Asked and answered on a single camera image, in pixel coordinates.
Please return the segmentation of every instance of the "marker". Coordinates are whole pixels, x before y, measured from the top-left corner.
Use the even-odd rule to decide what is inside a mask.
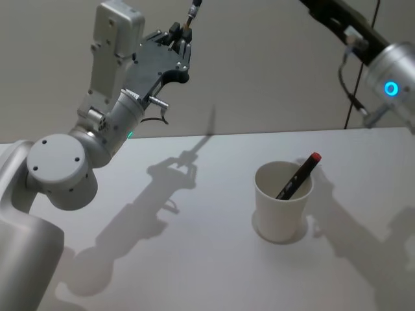
[[[313,153],[307,161],[298,169],[297,173],[291,178],[284,189],[277,195],[277,200],[289,200],[301,187],[304,181],[310,176],[311,172],[321,161],[322,156],[317,152]]]

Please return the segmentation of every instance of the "blue led light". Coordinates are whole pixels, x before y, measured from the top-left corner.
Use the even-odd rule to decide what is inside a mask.
[[[399,86],[396,82],[389,81],[385,84],[385,93],[391,97],[399,93]]]

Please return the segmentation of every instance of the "white paper cup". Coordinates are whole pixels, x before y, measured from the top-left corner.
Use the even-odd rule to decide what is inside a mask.
[[[302,225],[302,214],[310,193],[313,179],[301,185],[290,200],[277,200],[276,196],[300,168],[290,162],[271,162],[255,174],[255,226],[259,235],[273,243],[290,240]]]

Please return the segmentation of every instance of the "wall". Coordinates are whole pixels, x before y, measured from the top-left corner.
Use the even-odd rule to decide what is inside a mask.
[[[37,140],[74,125],[89,86],[99,2],[1,1],[0,142]],[[190,2],[127,1],[146,16],[145,33],[183,21]],[[374,2],[348,2],[373,15]],[[299,1],[206,0],[194,32],[191,81],[160,95],[172,105],[171,125],[142,124],[136,137],[202,134],[212,106],[216,133],[343,128],[349,106],[336,71],[344,47]],[[351,86],[358,68],[353,60],[346,69]]]

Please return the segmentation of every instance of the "cable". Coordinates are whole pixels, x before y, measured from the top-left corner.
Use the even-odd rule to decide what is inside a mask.
[[[377,15],[379,13],[379,9],[381,7],[381,0],[377,0],[377,4],[376,4],[376,9],[375,9],[375,14],[373,15],[373,19],[372,19],[372,28],[375,28],[375,24],[376,24],[376,19],[377,19]],[[359,89],[360,83],[361,83],[361,79],[362,79],[362,74],[363,74],[363,63],[361,64],[361,68],[359,70],[359,75],[357,76],[357,81],[356,81],[356,86],[355,86],[355,90],[353,92],[353,97],[356,98],[357,95],[357,90]],[[344,129],[347,130],[348,126],[349,126],[349,121],[350,121],[350,116],[351,116],[351,110],[353,109],[353,103],[350,103],[350,107],[349,107],[349,112],[348,112],[348,117],[346,118],[346,123],[344,125]]]
[[[140,123],[147,122],[147,121],[161,121],[164,124],[169,125],[169,123],[166,121],[164,116],[162,116],[161,118],[146,118],[146,119],[141,120]]]
[[[348,87],[347,87],[347,85],[344,81],[344,78],[343,78],[343,69],[345,68],[346,64],[348,63],[349,55],[353,53],[353,50],[354,50],[353,46],[348,46],[346,48],[346,51],[344,52],[343,61],[342,61],[341,65],[340,65],[340,67],[338,68],[338,71],[337,71],[338,81],[340,82],[340,85],[342,86],[342,89],[346,93],[346,96],[350,100],[351,105],[354,106],[356,108],[356,110],[358,112],[360,112],[362,115],[367,116],[368,111],[363,106],[363,104],[353,94],[351,94],[349,92]]]

